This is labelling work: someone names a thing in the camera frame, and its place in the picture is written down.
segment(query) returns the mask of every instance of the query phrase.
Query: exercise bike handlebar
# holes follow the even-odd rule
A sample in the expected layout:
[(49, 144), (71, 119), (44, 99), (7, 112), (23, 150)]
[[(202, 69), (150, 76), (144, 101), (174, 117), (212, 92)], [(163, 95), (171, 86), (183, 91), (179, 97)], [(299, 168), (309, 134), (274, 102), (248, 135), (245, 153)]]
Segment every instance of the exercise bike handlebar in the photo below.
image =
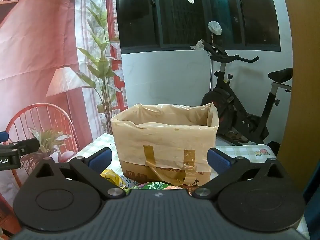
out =
[(247, 58), (240, 57), (239, 55), (229, 56), (224, 51), (223, 48), (219, 47), (216, 44), (213, 44), (214, 47), (212, 47), (209, 43), (205, 42), (204, 40), (202, 40), (202, 44), (204, 46), (204, 50), (211, 53), (210, 59), (213, 61), (220, 62), (220, 63), (230, 63), (235, 60), (240, 60), (240, 61), (247, 62), (247, 63), (253, 63), (259, 59), (259, 57), (255, 57), (254, 59), (250, 60)]

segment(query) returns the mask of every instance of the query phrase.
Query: printed backdrop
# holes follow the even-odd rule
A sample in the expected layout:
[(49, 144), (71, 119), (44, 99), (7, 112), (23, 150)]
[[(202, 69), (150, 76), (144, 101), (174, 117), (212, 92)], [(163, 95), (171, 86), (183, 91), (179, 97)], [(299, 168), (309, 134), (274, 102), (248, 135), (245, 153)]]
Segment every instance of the printed backdrop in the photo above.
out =
[(20, 230), (12, 202), (43, 157), (65, 162), (127, 108), (116, 0), (0, 0), (0, 130), (37, 138), (21, 169), (0, 171), (0, 227)]

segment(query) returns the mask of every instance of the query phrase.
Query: exercise bike seat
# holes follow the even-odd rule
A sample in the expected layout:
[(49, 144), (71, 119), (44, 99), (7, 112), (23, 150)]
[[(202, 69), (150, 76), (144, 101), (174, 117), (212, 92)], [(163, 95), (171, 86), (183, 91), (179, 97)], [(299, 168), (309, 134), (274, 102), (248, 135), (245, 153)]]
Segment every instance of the exercise bike seat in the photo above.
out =
[(277, 83), (287, 82), (292, 79), (292, 68), (285, 68), (283, 70), (270, 72), (268, 78)]

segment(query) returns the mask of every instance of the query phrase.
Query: brown tape strip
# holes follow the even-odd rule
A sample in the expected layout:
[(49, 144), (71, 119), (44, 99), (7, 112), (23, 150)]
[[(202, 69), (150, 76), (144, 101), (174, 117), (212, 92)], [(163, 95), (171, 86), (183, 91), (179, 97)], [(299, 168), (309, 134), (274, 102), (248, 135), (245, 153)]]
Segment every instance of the brown tape strip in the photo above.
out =
[(166, 181), (172, 185), (179, 186), (182, 184), (193, 184), (196, 180), (195, 171), (195, 156), (196, 150), (184, 150), (183, 169), (186, 171), (185, 179), (184, 173), (177, 172), (174, 176), (168, 177), (160, 169), (156, 169), (156, 160), (153, 147), (150, 145), (143, 146), (144, 155), (146, 157), (146, 166), (161, 180)]

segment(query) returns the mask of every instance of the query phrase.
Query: checkered tablecloth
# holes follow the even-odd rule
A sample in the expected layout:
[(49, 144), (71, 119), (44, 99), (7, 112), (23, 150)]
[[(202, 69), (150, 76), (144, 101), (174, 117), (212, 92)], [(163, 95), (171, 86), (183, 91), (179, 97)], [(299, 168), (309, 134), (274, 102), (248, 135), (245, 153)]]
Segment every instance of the checkered tablecloth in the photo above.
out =
[[(84, 147), (76, 156), (83, 156), (85, 158), (91, 156), (103, 147), (109, 147), (112, 151), (112, 162), (108, 169), (112, 169), (118, 175), (123, 175), (120, 166), (115, 141), (112, 135), (107, 133), (102, 134), (100, 137), (95, 139), (92, 143)], [(267, 145), (245, 145), (245, 146), (217, 146), (217, 149), (229, 155), (230, 157), (243, 156), (249, 159), (251, 162), (264, 163), (267, 158), (275, 157), (272, 150)], [(211, 173), (211, 179), (218, 176), (215, 171)], [(308, 227), (304, 217), (302, 218), (297, 230), (305, 237), (310, 239)]]

